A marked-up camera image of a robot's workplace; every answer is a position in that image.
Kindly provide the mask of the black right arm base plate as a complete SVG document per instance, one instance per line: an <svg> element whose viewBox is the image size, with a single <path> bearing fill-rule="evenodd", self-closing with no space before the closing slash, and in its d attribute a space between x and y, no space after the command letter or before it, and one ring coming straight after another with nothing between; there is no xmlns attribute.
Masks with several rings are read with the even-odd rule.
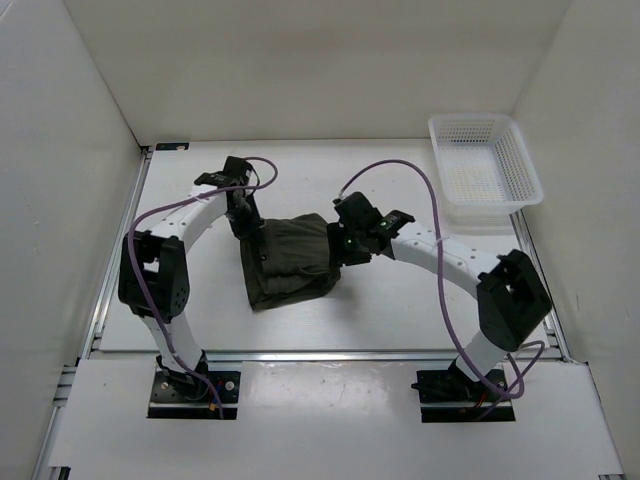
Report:
<svg viewBox="0 0 640 480"><path fill-rule="evenodd" d="M422 423L500 423L516 420L511 401L481 382L449 370L418 370L411 388L418 394Z"/></svg>

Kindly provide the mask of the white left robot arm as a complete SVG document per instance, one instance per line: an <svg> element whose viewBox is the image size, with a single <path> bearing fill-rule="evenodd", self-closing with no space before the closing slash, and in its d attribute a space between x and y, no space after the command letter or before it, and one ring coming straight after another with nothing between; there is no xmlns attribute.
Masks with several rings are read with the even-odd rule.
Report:
<svg viewBox="0 0 640 480"><path fill-rule="evenodd" d="M255 169L204 173L190 195L157 207L134 221L123 238L118 298L140 317L160 352L158 366L166 381L188 400L206 395L210 386L206 355L196 344L185 309L190 295L187 254L221 218L243 239L263 226L253 192Z"/></svg>

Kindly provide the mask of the olive green shorts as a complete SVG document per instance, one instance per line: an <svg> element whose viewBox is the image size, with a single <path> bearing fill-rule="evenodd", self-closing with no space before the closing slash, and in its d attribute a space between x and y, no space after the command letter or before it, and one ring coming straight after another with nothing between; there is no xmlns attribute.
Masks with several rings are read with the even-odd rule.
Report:
<svg viewBox="0 0 640 480"><path fill-rule="evenodd" d="M317 213L267 219L240 241L248 302L264 311L327 295L341 279L330 264L327 222Z"/></svg>

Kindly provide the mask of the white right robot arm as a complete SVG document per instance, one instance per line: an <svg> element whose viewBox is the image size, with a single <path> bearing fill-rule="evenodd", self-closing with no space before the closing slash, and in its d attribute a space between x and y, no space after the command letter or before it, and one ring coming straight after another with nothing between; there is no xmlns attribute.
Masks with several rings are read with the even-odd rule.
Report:
<svg viewBox="0 0 640 480"><path fill-rule="evenodd" d="M386 216L374 212L365 220L341 218L327 226L327 235L330 261L338 267L382 255L436 275L441 314L458 350L449 367L449 387L460 399L470 400L484 387L499 394L489 372L522 348L552 309L530 257L517 249L506 255L483 253L397 210ZM449 316L447 282L477 302L479 330L467 345L460 342Z"/></svg>

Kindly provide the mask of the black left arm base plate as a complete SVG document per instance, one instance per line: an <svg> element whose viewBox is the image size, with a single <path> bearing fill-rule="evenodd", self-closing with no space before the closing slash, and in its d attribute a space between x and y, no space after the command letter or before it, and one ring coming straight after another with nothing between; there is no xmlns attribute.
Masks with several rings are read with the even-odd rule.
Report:
<svg viewBox="0 0 640 480"><path fill-rule="evenodd" d="M156 371L151 387L147 417L150 419L235 420L241 386L240 371L210 371L210 382L222 403L221 416L205 384L195 390L175 387Z"/></svg>

